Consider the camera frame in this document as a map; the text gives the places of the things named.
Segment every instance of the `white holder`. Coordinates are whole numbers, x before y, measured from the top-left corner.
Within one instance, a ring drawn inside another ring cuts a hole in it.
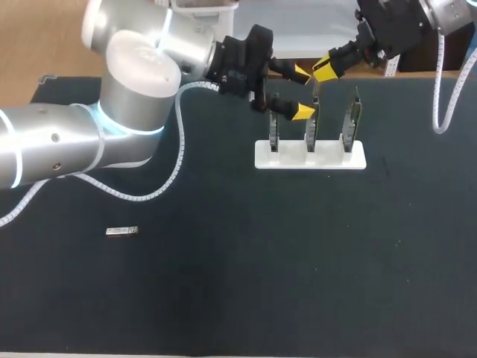
[[[346,153],[342,135],[338,140],[317,140],[315,152],[309,153],[304,140],[280,140],[278,152],[270,141],[255,143],[257,169],[361,170],[366,168],[363,143],[356,140],[353,151]]]

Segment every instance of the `cable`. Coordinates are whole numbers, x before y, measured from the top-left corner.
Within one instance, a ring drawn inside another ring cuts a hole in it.
[[[0,227],[4,227],[6,224],[9,224],[13,220],[15,220],[16,217],[20,215],[20,213],[26,208],[28,203],[30,203],[31,199],[33,199],[33,197],[42,188],[42,186],[46,184],[47,181],[49,181],[49,179],[36,182],[30,188],[30,190],[28,190],[23,199],[16,205],[15,209],[13,209],[9,214],[0,219]]]
[[[461,94],[462,88],[465,85],[465,81],[469,76],[469,73],[472,71],[474,64],[477,61],[477,48],[470,55],[469,59],[465,63],[464,67],[461,70],[461,73],[455,83],[454,90],[452,91],[451,98],[449,100],[449,105],[447,106],[446,116],[441,126],[439,126],[439,97],[440,97],[440,82],[442,79],[442,70],[444,65],[444,48],[445,48],[444,36],[439,34],[439,47],[437,53],[437,70],[435,76],[435,86],[434,86],[434,101],[432,108],[432,128],[437,134],[443,134],[447,131],[452,121],[452,115],[454,114],[454,109]]]
[[[87,183],[90,183],[91,185],[97,187],[100,190],[103,190],[104,192],[107,192],[108,194],[112,196],[115,196],[117,198],[120,198],[126,201],[149,201],[163,194],[164,191],[166,191],[167,188],[169,188],[170,185],[174,182],[175,178],[179,174],[180,167],[182,166],[182,163],[183,163],[184,152],[186,150],[186,137],[184,134],[184,125],[183,125],[183,119],[182,119],[182,110],[180,108],[180,99],[182,98],[182,94],[186,90],[190,90],[191,88],[205,88],[215,92],[218,91],[218,85],[212,84],[210,82],[198,81],[198,82],[192,82],[190,84],[186,84],[182,86],[177,92],[176,98],[175,98],[175,110],[176,110],[176,118],[177,118],[177,128],[179,130],[179,153],[177,154],[176,164],[169,179],[158,190],[156,190],[155,192],[152,192],[151,194],[142,195],[142,196],[128,195],[128,194],[124,194],[123,192],[119,192],[113,188],[110,188],[108,185],[103,184],[102,182],[94,179],[93,177],[90,177],[89,175],[80,173],[80,174],[74,174],[74,176],[81,180],[86,181]],[[0,218],[0,227],[3,227],[6,224],[12,222],[26,208],[28,203],[30,203],[31,199],[48,181],[49,179],[42,180],[35,183],[30,188],[30,190],[28,190],[27,194],[23,197],[23,199],[16,205],[15,209],[13,209],[9,214],[4,216],[3,218]]]

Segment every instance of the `black table surface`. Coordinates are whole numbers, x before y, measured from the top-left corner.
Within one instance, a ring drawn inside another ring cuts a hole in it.
[[[443,103],[453,83],[443,82]],[[338,136],[355,85],[364,171],[259,171],[254,142],[268,138],[268,117],[193,89],[183,168],[158,199],[120,201],[77,178],[47,183],[0,230],[0,351],[477,354],[477,82],[442,136],[433,80],[326,84],[321,139]],[[48,80],[34,101],[89,104],[99,87]],[[311,87],[270,87],[311,101]],[[146,166],[92,175],[131,194],[155,190],[175,163],[174,118]],[[282,139],[303,138],[303,126],[284,124]],[[2,191],[0,213],[27,189]],[[104,235],[134,225],[136,237]]]

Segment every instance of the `white cabinet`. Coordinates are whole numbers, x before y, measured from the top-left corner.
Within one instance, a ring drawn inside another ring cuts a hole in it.
[[[316,58],[354,40],[356,0],[241,0],[233,34],[244,39],[253,25],[274,31],[274,56]]]

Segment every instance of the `robotic arm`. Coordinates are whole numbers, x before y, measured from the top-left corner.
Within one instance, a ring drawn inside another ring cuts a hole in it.
[[[309,75],[272,58],[273,33],[214,40],[212,29],[149,0],[90,0],[82,40],[105,59],[97,104],[30,104],[0,110],[0,189],[94,168],[133,168],[154,154],[181,84],[207,79],[252,108],[308,119],[313,108],[265,91],[268,70]]]
[[[473,0],[358,0],[358,5],[356,40],[332,49],[313,66],[319,81],[340,78],[362,60],[378,66],[417,45],[432,30],[445,36],[477,21]]]

